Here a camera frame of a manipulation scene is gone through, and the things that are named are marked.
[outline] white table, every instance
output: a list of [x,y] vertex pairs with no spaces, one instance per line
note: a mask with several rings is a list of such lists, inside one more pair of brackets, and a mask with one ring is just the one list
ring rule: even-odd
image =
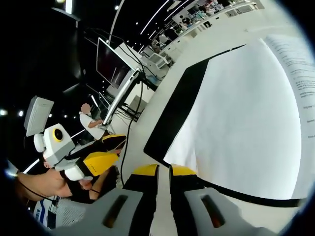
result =
[[[132,132],[130,132],[123,168],[124,180],[131,175],[135,168],[156,163],[155,160],[143,152],[143,148],[187,67],[271,33],[301,35],[299,29],[294,26],[292,21],[275,3],[269,0],[262,2],[265,9],[235,16],[232,21],[220,21],[199,34],[187,45],[151,98]],[[250,204],[231,197],[227,198],[241,209],[241,215],[245,220],[254,226],[266,227],[274,232],[279,232],[297,211],[297,207],[267,207]],[[168,170],[164,166],[160,166],[157,211],[152,224],[153,235],[176,235],[169,201]]]
[[[180,36],[178,36],[175,40],[173,40],[169,45],[167,45],[163,50],[159,53],[160,55],[163,53],[168,54],[174,61],[177,61],[180,54],[183,52],[184,48],[188,44],[190,40],[195,38],[199,33],[201,33],[206,27],[203,25],[205,22],[209,21],[212,18],[220,18],[221,20],[229,19],[226,15],[226,12],[238,9],[240,7],[249,6],[249,5],[256,5],[255,2],[246,2],[237,4],[233,7],[226,7],[225,9],[221,10],[220,12],[207,17],[204,20],[200,20],[191,27],[189,27],[185,32],[183,32]],[[211,23],[217,23],[217,20],[212,20]]]

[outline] paper sheet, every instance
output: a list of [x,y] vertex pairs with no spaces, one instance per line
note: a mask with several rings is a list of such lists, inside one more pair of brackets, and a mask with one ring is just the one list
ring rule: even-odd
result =
[[[304,95],[314,98],[309,93],[314,79],[309,64],[314,60],[304,52],[307,46],[298,46],[303,57],[308,55],[305,66],[311,77],[304,82],[300,79],[296,89],[292,88],[289,71],[272,49],[290,38],[276,42],[273,37],[277,36],[259,39],[209,61],[194,106],[168,150],[166,162],[190,167],[209,182],[252,196],[306,196],[309,185],[304,185],[314,170],[314,162],[310,165],[314,150],[304,140],[315,140],[311,126],[315,123],[315,102],[303,103],[308,115],[300,121],[298,105],[302,103],[296,99],[295,90],[304,86],[301,99]],[[309,128],[302,126],[305,120]]]
[[299,176],[293,199],[305,198],[315,180],[315,60],[301,39],[270,35],[265,39],[277,57],[294,91],[302,131]]

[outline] black ceiling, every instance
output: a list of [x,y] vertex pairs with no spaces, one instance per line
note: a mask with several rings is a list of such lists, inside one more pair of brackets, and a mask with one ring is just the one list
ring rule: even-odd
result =
[[[166,23],[164,19],[173,11],[167,12],[173,3],[170,0],[140,35],[165,1],[125,0],[113,34],[128,40],[128,44],[138,51],[142,45],[150,43],[148,34],[163,27]],[[120,5],[120,0],[73,0],[73,15],[82,19],[86,38],[96,42],[99,36],[86,28],[110,32],[117,13],[116,5]],[[2,29],[7,39],[4,45],[9,50],[5,56],[6,72],[1,80],[0,109],[6,109],[8,115],[0,117],[0,144],[4,145],[3,157],[9,158],[21,170],[37,158],[32,138],[25,138],[24,119],[17,116],[20,110],[26,112],[33,96],[55,101],[53,117],[47,125],[61,123],[73,135],[82,130],[77,116],[81,104],[93,103],[90,97],[93,92],[85,84],[101,92],[109,86],[95,71],[96,46],[88,40],[82,40],[83,36],[79,35],[79,50],[75,51],[75,21],[52,11],[51,7],[64,9],[65,4],[54,0],[33,0],[23,1],[18,9],[8,6],[7,9],[16,10],[6,17]],[[107,36],[101,30],[98,33]],[[80,67],[86,70],[86,75],[77,73]]]
[[[148,45],[150,43],[149,36],[155,30],[158,32],[172,19],[172,17],[169,17],[167,21],[164,21],[169,14],[182,4],[180,3],[175,8],[167,11],[173,4],[173,1],[170,0],[152,19],[145,31],[140,34],[148,21],[165,2],[166,0],[138,0],[135,4],[135,1],[125,0],[117,18],[113,34],[122,37],[125,41],[128,40],[129,46],[133,46],[136,51],[140,50],[142,45]],[[192,2],[193,0],[188,0],[181,9]],[[178,9],[173,15],[176,15],[181,9]]]

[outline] monitor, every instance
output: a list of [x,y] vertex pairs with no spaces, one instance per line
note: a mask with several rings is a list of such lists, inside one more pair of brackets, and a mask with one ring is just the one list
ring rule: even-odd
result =
[[134,69],[104,40],[98,38],[96,70],[111,86],[119,88],[124,78]]

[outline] wire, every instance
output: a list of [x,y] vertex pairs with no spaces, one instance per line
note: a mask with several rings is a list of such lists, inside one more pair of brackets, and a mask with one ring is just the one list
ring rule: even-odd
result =
[[[89,28],[89,29],[91,29],[91,30],[92,30],[93,32],[95,32],[96,34],[101,35],[102,37],[105,37],[104,35],[102,35],[102,34],[100,34],[100,33],[98,33],[98,32],[95,31],[95,30],[101,30],[101,31],[103,31],[104,33],[106,33],[106,34],[108,34],[108,35],[111,35],[111,36],[113,36],[113,37],[115,37],[115,38],[118,38],[118,39],[122,40],[122,41],[127,45],[127,43],[124,41],[124,39],[122,39],[122,38],[120,38],[120,37],[118,37],[118,36],[115,36],[115,35],[113,35],[113,34],[110,34],[110,33],[106,32],[106,31],[103,30],[103,29],[94,29],[94,28]],[[133,51],[129,48],[128,45],[127,45],[127,49],[131,52],[131,54],[132,54],[135,58],[137,58],[138,61],[136,61],[136,59],[135,59],[134,57],[132,57],[132,56],[130,56],[128,53],[126,53],[126,51],[125,51],[123,48],[121,48],[120,45],[118,45],[118,47],[119,47],[128,57],[132,58],[136,63],[138,63],[139,65],[141,65],[143,71],[144,71],[144,68],[147,68],[148,71],[149,71],[157,80],[162,81],[162,80],[160,80],[147,66],[143,65],[143,63],[142,63],[142,62],[140,61],[140,59],[133,53]]]
[[117,117],[118,117],[119,119],[122,120],[123,123],[125,123],[125,124],[128,126],[128,124],[124,121],[124,119],[123,119],[122,117],[120,117],[118,114],[116,114],[116,115],[117,115]]
[[27,188],[24,184],[22,184],[19,180],[18,180],[18,182],[19,182],[23,187],[25,187],[27,190],[29,190],[31,193],[34,193],[35,195],[37,195],[37,196],[39,196],[39,197],[41,197],[41,198],[43,198],[43,199],[46,199],[46,200],[51,201],[54,205],[57,203],[56,200],[52,200],[52,199],[46,198],[46,197],[44,197],[44,196],[42,196],[42,195],[40,195],[40,194],[38,194],[38,193],[35,193],[34,191],[30,190],[30,189]]
[[93,191],[93,192],[95,192],[95,193],[98,193],[98,194],[100,194],[100,192],[97,192],[96,190],[94,190],[94,189],[90,189],[91,191]]
[[131,118],[131,121],[130,121],[129,126],[128,126],[128,132],[127,132],[127,137],[126,137],[126,148],[125,148],[125,152],[124,152],[124,155],[123,155],[122,165],[120,166],[120,175],[121,175],[123,186],[125,185],[124,180],[123,180],[123,165],[124,165],[124,161],[125,161],[125,157],[126,157],[126,153],[127,153],[127,148],[128,148],[130,127],[131,127],[131,124],[133,122],[133,119],[135,118],[135,116],[136,116],[136,114],[137,114],[137,112],[138,112],[138,110],[140,108],[140,104],[141,104],[141,100],[142,100],[142,93],[143,93],[143,82],[141,81],[140,100],[139,100],[139,103],[138,103],[138,106],[137,106],[137,110],[136,110],[134,116]]
[[126,113],[123,113],[123,112],[120,112],[120,111],[116,111],[117,113],[115,113],[115,114],[119,114],[119,115],[121,115],[121,116],[123,116],[124,118],[126,118],[126,119],[131,119],[131,116],[129,116],[129,115],[127,115]]

